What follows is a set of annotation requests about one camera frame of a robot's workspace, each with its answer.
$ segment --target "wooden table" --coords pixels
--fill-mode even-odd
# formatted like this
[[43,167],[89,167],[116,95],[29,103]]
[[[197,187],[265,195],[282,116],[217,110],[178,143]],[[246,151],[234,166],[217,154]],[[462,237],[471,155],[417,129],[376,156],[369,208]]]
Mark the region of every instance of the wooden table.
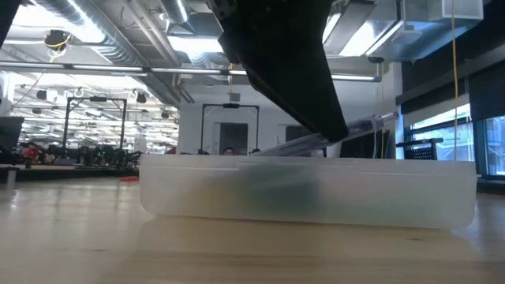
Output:
[[138,184],[19,183],[0,283],[505,283],[505,198],[465,230],[156,218]]

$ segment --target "ceiling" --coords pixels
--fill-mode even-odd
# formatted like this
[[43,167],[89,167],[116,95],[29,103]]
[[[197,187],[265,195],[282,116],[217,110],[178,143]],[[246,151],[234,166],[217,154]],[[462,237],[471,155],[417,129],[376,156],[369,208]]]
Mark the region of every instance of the ceiling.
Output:
[[[142,65],[169,67],[173,66],[171,61],[175,60],[176,62],[180,62],[182,67],[189,68],[215,69],[229,67],[229,62],[225,54],[220,50],[219,45],[216,46],[215,40],[222,32],[220,25],[203,0],[186,0],[189,6],[190,16],[186,23],[180,25],[168,24],[159,0],[90,1],[92,2],[85,4],[86,7],[91,6],[93,9],[96,9],[96,13],[100,13],[103,19],[112,23],[111,27],[114,29],[113,37],[124,38],[129,45],[128,48],[131,47],[131,51],[139,58],[140,62],[144,62]],[[327,23],[327,29],[329,31],[328,40],[326,40],[324,44],[325,51],[327,52],[328,65],[331,71],[333,73],[353,74],[356,76],[379,75],[377,64],[372,64],[365,56],[343,57],[341,54],[364,54],[372,43],[383,36],[383,34],[388,31],[388,29],[391,29],[395,23],[397,24],[399,20],[405,19],[406,15],[416,13],[416,16],[413,17],[413,21],[415,21],[417,25],[422,23],[424,23],[424,25],[429,25],[426,24],[429,22],[429,19],[424,19],[417,15],[418,12],[421,13],[423,11],[427,1],[428,0],[409,1],[409,3],[412,4],[406,7],[406,14],[398,10],[397,2],[394,0],[379,0],[377,2],[361,1],[366,2],[365,4],[367,6],[365,8],[359,5],[354,7],[356,12],[352,12],[355,14],[351,14],[350,16],[349,14],[352,10],[351,5],[358,2],[351,0],[348,6],[344,6],[344,2],[335,2]],[[86,3],[84,0],[74,2]],[[139,2],[140,5],[132,5],[132,2]],[[137,15],[141,15],[140,10],[144,11],[148,19],[141,19],[140,22],[135,21],[132,10],[128,9],[128,5],[133,7],[133,13]],[[53,60],[57,63],[68,64],[113,64],[110,58],[104,56],[103,52],[101,52],[104,47],[103,43],[89,42],[90,39],[93,39],[92,33],[77,31],[75,27],[69,25],[67,20],[63,16],[48,12],[41,6],[22,6],[9,31],[6,44],[4,44],[4,47],[0,51],[0,60],[19,62],[50,62]],[[84,25],[89,24],[88,21],[94,20],[94,17],[90,17],[87,21],[84,21]],[[471,27],[476,22],[478,21],[470,21],[467,26]],[[44,37],[51,29],[61,29],[73,34],[64,53],[55,53],[49,50],[43,43]],[[349,42],[347,42],[347,44],[339,42],[339,39],[347,36],[340,32],[342,29],[347,31],[352,30],[352,33],[348,35]],[[434,34],[429,32],[426,34],[429,34],[430,39],[433,41],[437,41],[438,38]],[[157,35],[162,35],[165,39],[160,39]],[[389,36],[393,39],[395,33],[391,33]],[[399,53],[398,51],[398,47],[402,47],[404,43],[398,45],[398,43],[392,43],[391,39],[386,40],[385,44],[377,48],[377,51],[372,55],[380,56],[385,54],[384,57],[391,60],[394,60],[397,56],[408,55],[406,52]],[[434,48],[433,45],[425,44],[424,46],[429,49]],[[195,53],[199,53],[197,52],[199,50],[204,51],[203,53],[200,52],[205,55],[204,59],[197,58],[195,55]],[[401,50],[409,50],[411,54],[420,54],[413,52],[412,48]],[[234,69],[240,69],[240,66],[234,66]],[[169,92],[160,92],[159,88],[155,88],[147,83],[151,81],[132,74],[111,73],[108,74],[109,76],[104,76],[103,74],[91,75],[82,72],[79,74],[66,72],[65,74],[44,73],[42,75],[40,71],[26,69],[22,70],[22,72],[9,74],[12,76],[12,85],[14,85],[16,90],[13,98],[16,103],[16,107],[13,108],[14,114],[27,116],[29,118],[61,119],[64,117],[65,112],[60,109],[55,109],[55,107],[64,107],[66,105],[65,98],[74,96],[75,92],[77,92],[77,94],[82,92],[82,97],[101,95],[109,99],[127,99],[128,108],[130,109],[127,120],[131,122],[129,122],[127,126],[126,132],[129,133],[128,136],[134,138],[135,136],[145,135],[148,137],[149,145],[152,147],[156,146],[157,148],[162,147],[160,145],[163,144],[177,143],[178,134],[172,130],[178,127],[178,114],[173,107],[177,108],[180,103],[226,103],[230,99],[228,95],[230,91],[229,78],[223,76],[172,76],[158,74],[154,79],[150,78],[150,80],[155,80],[157,84],[164,85],[168,88],[175,88],[176,97],[180,100],[180,102],[178,102],[177,100],[169,98],[168,100],[172,103],[163,104],[161,102],[166,102],[167,99],[160,96],[167,96]],[[241,94],[240,103],[256,104],[264,107],[273,106],[268,99],[250,86],[247,77],[234,77],[232,83],[232,92]],[[335,89],[342,108],[344,108],[344,112],[346,106],[357,106],[369,102],[370,97],[376,95],[377,86],[378,83],[335,82]],[[36,91],[38,90],[50,90],[48,93],[52,94],[53,101],[37,99]],[[138,93],[146,94],[147,101],[145,104],[137,103],[136,95]],[[99,118],[99,115],[90,116],[86,110],[76,108],[72,114],[73,118],[76,119],[74,123],[75,127],[82,126],[77,119],[115,121],[117,118],[120,118],[119,112],[108,111],[109,109],[118,108],[113,102],[107,102],[104,105],[86,102],[86,105],[89,109],[102,109],[99,111],[102,114],[101,118]],[[29,108],[30,106],[46,108],[42,109],[41,114],[33,114],[32,109]],[[170,111],[170,119],[163,120],[161,118],[163,110]],[[155,122],[155,124],[158,124],[160,129],[171,129],[171,131],[170,133],[161,133],[160,135],[148,134],[147,131],[143,130],[142,125],[135,124],[135,121],[146,121],[142,123],[153,121],[153,123]],[[100,123],[104,124],[103,131],[97,130],[102,131],[101,134],[110,134],[110,131],[114,133],[114,135],[118,134],[116,128],[112,129],[103,121],[100,121],[99,124]],[[49,119],[40,121],[35,121],[35,119],[33,119],[29,123],[27,122],[24,131],[30,133],[36,126],[45,127],[46,129],[47,127],[51,127],[51,124],[52,122]],[[81,137],[81,134],[83,134],[80,133],[81,130],[82,129],[77,129],[74,134]],[[104,143],[110,143],[109,139],[96,139]]]

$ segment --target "desk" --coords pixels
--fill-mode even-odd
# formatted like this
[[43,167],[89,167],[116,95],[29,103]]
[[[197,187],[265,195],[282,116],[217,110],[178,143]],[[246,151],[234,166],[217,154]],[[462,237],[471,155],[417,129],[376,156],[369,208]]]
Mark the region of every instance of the desk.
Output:
[[505,197],[464,230],[156,218],[116,178],[18,183],[0,283],[504,283]]

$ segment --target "wooden tabletop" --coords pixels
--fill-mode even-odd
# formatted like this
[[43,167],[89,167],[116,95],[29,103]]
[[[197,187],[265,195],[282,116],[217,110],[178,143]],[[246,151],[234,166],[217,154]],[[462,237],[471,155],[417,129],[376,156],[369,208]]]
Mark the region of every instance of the wooden tabletop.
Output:
[[20,183],[0,283],[505,283],[505,198],[465,230],[156,218],[137,183]]

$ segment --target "window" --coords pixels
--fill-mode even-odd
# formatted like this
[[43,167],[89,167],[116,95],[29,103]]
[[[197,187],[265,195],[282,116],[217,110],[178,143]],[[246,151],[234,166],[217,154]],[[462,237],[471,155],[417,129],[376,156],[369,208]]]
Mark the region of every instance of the window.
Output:
[[488,174],[505,175],[505,116],[486,119],[485,127]]
[[[454,161],[455,159],[455,110],[449,110],[434,117],[419,121],[406,130],[407,140],[423,140],[443,138],[442,143],[436,144],[437,159],[440,161]],[[458,107],[458,142],[456,151],[458,161],[474,161],[473,124],[470,118],[470,105]]]

